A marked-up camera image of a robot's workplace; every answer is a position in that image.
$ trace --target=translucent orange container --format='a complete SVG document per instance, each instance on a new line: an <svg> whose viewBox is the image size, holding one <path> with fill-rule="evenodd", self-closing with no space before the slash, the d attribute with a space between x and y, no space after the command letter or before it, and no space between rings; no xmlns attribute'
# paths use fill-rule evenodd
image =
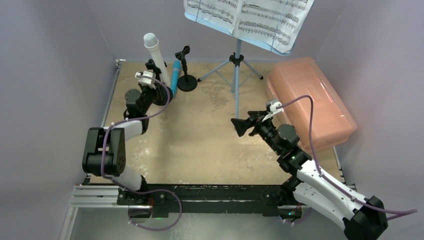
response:
<svg viewBox="0 0 424 240"><path fill-rule="evenodd" d="M287 103L302 95L313 99L312 142L317 151L344 143L358 128L326 76L311 57L279 62L268 75L267 91L274 91L280 102ZM311 151L309 121L311 103L303 98L284 108L281 116L293 125L300 147Z"/></svg>

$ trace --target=table top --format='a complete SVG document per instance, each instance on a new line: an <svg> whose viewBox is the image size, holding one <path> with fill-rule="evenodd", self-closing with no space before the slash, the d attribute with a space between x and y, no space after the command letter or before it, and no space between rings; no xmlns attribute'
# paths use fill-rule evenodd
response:
<svg viewBox="0 0 424 240"><path fill-rule="evenodd" d="M188 73L199 78L219 63L188 63ZM271 63L251 64L262 75L272 69ZM168 63L172 75L172 63ZM135 72L144 71L142 62L124 62L109 106L105 125L123 119L125 93L139 89ZM220 72L231 82L234 65ZM240 83L250 70L240 66ZM252 74L239 89L239 117L248 111L265 110L268 97L266 81ZM161 109L152 105L151 115ZM150 184L244 184L279 185L290 177L277 163L271 148L256 135L238 137L230 122L235 117L235 100L231 88L213 73L198 83L191 92L177 91L168 108L149 121L145 134L126 142L126 164L145 176ZM274 119L276 127L280 124ZM320 165L340 179L333 149L318 153ZM104 183L93 176L91 183Z"/></svg>

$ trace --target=wooden table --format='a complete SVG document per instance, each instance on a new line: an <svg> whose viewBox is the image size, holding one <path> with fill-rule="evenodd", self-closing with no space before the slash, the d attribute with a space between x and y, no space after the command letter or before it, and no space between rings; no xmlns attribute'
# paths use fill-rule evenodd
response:
<svg viewBox="0 0 424 240"><path fill-rule="evenodd" d="M172 62L168 63L172 75ZM188 72L199 78L218 63L188 63ZM271 63L252 66L264 76ZM234 66L228 64L220 72L231 82ZM106 118L106 125L123 119L125 93L138 89L135 72L144 71L142 62L124 62ZM240 68L240 83L250 74ZM239 117L247 111L265 110L268 101L264 80L254 74L240 87ZM161 107L152 105L148 115ZM191 92L177 91L168 108L149 121L145 134L126 142L126 164L146 177L150 184L282 184L290 175L277 163L271 148L256 135L238 137L231 118L235 117L235 100L222 78L214 73ZM333 149L318 153L321 166L340 179ZM100 183L92 177L91 183Z"/></svg>

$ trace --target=round black base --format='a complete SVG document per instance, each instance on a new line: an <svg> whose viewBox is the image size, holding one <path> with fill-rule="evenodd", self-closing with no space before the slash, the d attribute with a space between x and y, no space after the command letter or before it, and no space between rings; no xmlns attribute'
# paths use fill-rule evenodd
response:
<svg viewBox="0 0 424 240"><path fill-rule="evenodd" d="M157 105L157 106L165 106L165 104L167 104L167 100L168 100L168 95L167 95L167 91L165 91L164 87L162 85L157 84L156 87L158 88L157 90L159 92L162 93L162 96L158 95L153 99L153 104ZM173 99L173 93L171 88L169 88L168 86L166 87L169 91L169 102L172 101Z"/></svg>
<svg viewBox="0 0 424 240"><path fill-rule="evenodd" d="M180 76L176 86L183 92L191 92L198 86L198 80L192 75L187 75L187 81L185 76Z"/></svg>

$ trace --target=blue tube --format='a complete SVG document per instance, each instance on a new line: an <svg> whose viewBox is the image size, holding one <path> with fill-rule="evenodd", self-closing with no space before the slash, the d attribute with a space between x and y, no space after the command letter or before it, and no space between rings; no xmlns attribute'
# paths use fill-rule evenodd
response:
<svg viewBox="0 0 424 240"><path fill-rule="evenodd" d="M172 65L172 80L171 80L171 90L172 96L175 98L175 94L177 93L177 81L180 77L181 63L176 60Z"/></svg>

